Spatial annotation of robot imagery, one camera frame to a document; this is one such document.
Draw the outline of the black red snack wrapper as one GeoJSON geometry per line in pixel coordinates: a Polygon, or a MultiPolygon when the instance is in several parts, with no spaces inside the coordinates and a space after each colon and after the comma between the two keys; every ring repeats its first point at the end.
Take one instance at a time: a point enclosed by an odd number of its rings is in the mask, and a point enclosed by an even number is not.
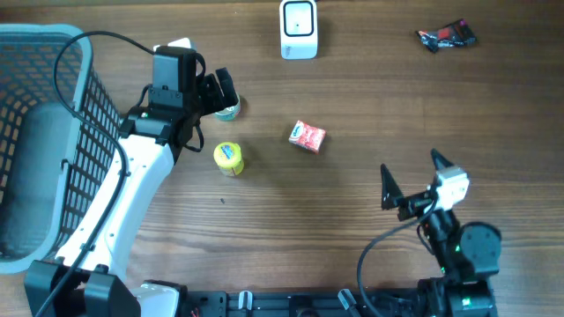
{"type": "Polygon", "coordinates": [[[416,31],[423,46],[432,53],[440,48],[461,48],[475,44],[478,39],[464,18],[460,18],[437,31],[416,31]]]}

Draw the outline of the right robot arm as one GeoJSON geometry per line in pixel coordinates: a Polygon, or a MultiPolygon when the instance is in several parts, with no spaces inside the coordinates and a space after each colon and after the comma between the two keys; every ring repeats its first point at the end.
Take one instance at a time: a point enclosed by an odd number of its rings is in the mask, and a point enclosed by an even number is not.
{"type": "Polygon", "coordinates": [[[404,195],[386,165],[381,165],[382,208],[397,210],[403,222],[414,220],[442,275],[418,281],[413,298],[416,316],[495,316],[497,308],[489,283],[499,273],[501,231],[488,223],[461,224],[454,206],[470,187],[468,173],[431,150],[435,176],[427,188],[404,195]]]}

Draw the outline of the kleenex tissue pack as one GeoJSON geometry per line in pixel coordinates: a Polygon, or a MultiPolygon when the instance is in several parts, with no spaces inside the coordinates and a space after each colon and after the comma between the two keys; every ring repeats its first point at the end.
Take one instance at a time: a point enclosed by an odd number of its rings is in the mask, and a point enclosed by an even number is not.
{"type": "Polygon", "coordinates": [[[313,127],[298,120],[290,133],[288,141],[291,144],[295,144],[306,150],[318,153],[325,136],[325,129],[313,127]]]}

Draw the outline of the yellow mentos gum jar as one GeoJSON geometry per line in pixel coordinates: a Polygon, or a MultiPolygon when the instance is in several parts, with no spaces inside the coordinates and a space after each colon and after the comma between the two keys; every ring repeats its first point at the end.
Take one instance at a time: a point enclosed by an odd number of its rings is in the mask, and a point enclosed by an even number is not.
{"type": "Polygon", "coordinates": [[[239,175],[244,168],[241,147],[232,142],[223,142],[216,146],[213,158],[219,170],[226,176],[239,175]]]}

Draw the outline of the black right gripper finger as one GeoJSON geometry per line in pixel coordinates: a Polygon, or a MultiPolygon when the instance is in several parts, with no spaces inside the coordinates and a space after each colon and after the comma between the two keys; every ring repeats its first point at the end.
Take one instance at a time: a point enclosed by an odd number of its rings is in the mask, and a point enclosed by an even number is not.
{"type": "Polygon", "coordinates": [[[390,170],[385,164],[381,164],[382,177],[382,209],[391,210],[397,208],[404,200],[404,194],[397,185],[390,170]]]}
{"type": "Polygon", "coordinates": [[[450,168],[452,166],[454,166],[455,164],[452,163],[451,161],[449,161],[448,159],[446,159],[439,151],[437,151],[435,148],[433,148],[430,151],[431,154],[431,159],[433,161],[434,164],[434,168],[436,171],[440,171],[442,169],[446,169],[446,168],[450,168]]]}

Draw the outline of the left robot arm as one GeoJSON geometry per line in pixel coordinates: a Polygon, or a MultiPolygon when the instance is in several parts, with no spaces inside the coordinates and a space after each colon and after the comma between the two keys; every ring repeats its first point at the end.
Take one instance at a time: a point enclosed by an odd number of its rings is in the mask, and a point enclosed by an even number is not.
{"type": "Polygon", "coordinates": [[[228,70],[205,71],[192,48],[160,46],[153,52],[148,104],[134,106],[115,139],[111,166],[78,228],[54,262],[35,261],[26,273],[35,316],[179,316],[186,298],[180,284],[148,281],[130,289],[127,265],[137,231],[163,180],[200,120],[236,105],[228,70]]]}

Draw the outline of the metal tin can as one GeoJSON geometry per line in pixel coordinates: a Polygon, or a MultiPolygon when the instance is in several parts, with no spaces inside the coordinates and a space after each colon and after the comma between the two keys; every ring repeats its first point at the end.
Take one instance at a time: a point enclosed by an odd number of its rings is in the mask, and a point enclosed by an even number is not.
{"type": "Polygon", "coordinates": [[[241,98],[239,94],[236,94],[238,100],[234,106],[226,107],[225,109],[218,111],[214,114],[215,118],[220,121],[233,121],[241,111],[241,98]]]}

